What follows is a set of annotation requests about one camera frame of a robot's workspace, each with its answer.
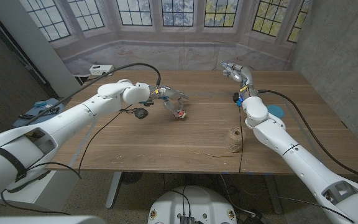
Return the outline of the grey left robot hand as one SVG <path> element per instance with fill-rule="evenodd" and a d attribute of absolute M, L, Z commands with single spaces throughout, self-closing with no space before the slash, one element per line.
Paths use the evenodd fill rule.
<path fill-rule="evenodd" d="M 189 99 L 189 96 L 185 93 L 170 88 L 168 86 L 149 86 L 150 89 L 150 99 L 161 99 L 163 100 L 163 106 L 165 109 L 169 110 L 172 115 L 176 118 L 184 118 L 186 116 L 186 111 L 184 110 L 183 100 Z M 170 100 L 177 100 L 179 102 L 179 108 L 175 108 Z"/>

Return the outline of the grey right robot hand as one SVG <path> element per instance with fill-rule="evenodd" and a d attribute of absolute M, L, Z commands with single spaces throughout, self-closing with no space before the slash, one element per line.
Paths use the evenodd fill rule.
<path fill-rule="evenodd" d="M 252 74 L 247 67 L 235 63 L 223 62 L 223 75 L 232 78 L 240 85 L 238 92 L 239 98 L 245 100 L 251 96 L 257 96 L 257 90 L 254 88 Z"/>

